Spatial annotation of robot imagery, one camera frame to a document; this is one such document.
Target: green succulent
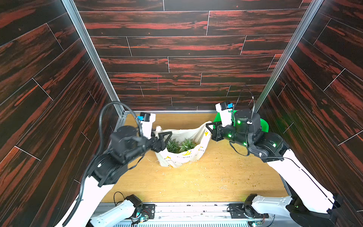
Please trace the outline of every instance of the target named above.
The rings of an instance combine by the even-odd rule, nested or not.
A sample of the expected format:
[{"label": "green succulent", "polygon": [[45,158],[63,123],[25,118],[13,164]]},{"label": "green succulent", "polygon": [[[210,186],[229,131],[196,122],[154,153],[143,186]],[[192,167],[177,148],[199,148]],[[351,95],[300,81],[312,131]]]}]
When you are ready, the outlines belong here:
[{"label": "green succulent", "polygon": [[166,145],[166,148],[168,149],[168,152],[174,153],[174,154],[178,154],[180,153],[180,147],[178,142],[174,140],[169,140],[168,144]]},{"label": "green succulent", "polygon": [[196,146],[190,139],[185,139],[181,144],[179,153],[193,149]]}]

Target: white plastic bag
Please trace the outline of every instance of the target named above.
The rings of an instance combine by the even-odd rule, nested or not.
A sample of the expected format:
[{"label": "white plastic bag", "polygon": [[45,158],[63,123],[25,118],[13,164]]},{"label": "white plastic bag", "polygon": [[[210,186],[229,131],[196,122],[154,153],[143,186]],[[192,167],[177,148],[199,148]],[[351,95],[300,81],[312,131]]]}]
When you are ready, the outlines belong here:
[{"label": "white plastic bag", "polygon": [[190,139],[197,144],[195,148],[181,152],[179,154],[168,152],[166,148],[165,150],[156,153],[160,165],[164,167],[179,167],[183,163],[199,160],[204,154],[209,140],[211,139],[211,132],[205,126],[205,124],[210,122],[211,121],[205,122],[197,129],[162,130],[160,126],[157,126],[155,131],[156,135],[158,135],[160,132],[172,131],[173,134],[170,140],[176,139],[177,142],[181,143],[185,139]]}]

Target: wooden table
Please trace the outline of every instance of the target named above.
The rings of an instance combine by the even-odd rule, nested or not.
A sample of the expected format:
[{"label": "wooden table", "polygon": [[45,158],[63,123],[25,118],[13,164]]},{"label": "wooden table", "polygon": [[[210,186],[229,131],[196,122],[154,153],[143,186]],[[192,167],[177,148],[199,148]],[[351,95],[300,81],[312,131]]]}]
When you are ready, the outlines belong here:
[{"label": "wooden table", "polygon": [[[192,129],[213,121],[216,114],[157,114],[154,127]],[[125,125],[136,126],[132,115]],[[246,154],[245,147],[235,148]],[[196,162],[179,168],[161,167],[155,153],[149,151],[138,166],[124,174],[102,202],[113,202],[116,191],[135,194],[143,202],[229,202],[244,201],[251,193],[284,197],[287,192],[279,174],[259,158],[237,154],[226,140],[209,145]],[[115,195],[116,201],[122,195]]]}]

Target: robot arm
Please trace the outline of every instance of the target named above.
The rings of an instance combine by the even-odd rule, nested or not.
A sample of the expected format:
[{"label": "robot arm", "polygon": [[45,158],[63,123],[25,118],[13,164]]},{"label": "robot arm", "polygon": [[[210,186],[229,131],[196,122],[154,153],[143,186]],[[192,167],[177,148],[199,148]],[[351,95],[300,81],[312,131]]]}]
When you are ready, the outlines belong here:
[{"label": "robot arm", "polygon": [[158,138],[151,137],[155,114],[141,113],[139,120],[143,132],[141,136],[137,136],[138,132],[132,126],[122,126],[111,134],[111,147],[91,163],[86,173],[88,177],[85,180],[82,200],[76,211],[68,223],[65,222],[79,198],[73,202],[56,227],[81,227],[87,224],[93,227],[111,227],[129,217],[138,218],[137,220],[142,222],[140,219],[142,202],[134,195],[126,197],[120,205],[101,216],[90,219],[103,197],[119,178],[137,165],[128,168],[128,164],[139,157],[141,160],[149,150],[155,152],[164,150],[171,137],[172,132],[159,133]]},{"label": "robot arm", "polygon": [[249,109],[232,113],[233,105],[227,102],[219,106],[230,107],[229,115],[221,115],[221,122],[207,124],[212,139],[226,139],[247,147],[248,154],[259,157],[276,170],[298,195],[294,198],[252,195],[249,198],[252,213],[290,216],[301,226],[334,226],[335,211],[340,207],[341,198],[333,196],[308,172],[281,136],[261,130],[258,113]]}]

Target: wood grain wall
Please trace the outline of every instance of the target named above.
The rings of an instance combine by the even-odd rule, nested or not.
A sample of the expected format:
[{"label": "wood grain wall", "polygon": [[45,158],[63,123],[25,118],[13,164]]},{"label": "wood grain wall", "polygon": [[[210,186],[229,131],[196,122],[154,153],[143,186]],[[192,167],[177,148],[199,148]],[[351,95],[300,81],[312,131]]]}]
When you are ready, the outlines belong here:
[{"label": "wood grain wall", "polygon": [[[0,226],[54,226],[109,97],[60,0],[3,1],[0,15]],[[105,134],[117,118],[110,108]]]},{"label": "wood grain wall", "polygon": [[241,89],[239,107],[251,103],[248,88],[257,98],[310,2],[75,3],[122,102],[136,110],[213,110],[235,102]]},{"label": "wood grain wall", "polygon": [[259,110],[363,226],[363,2],[325,0]]}]

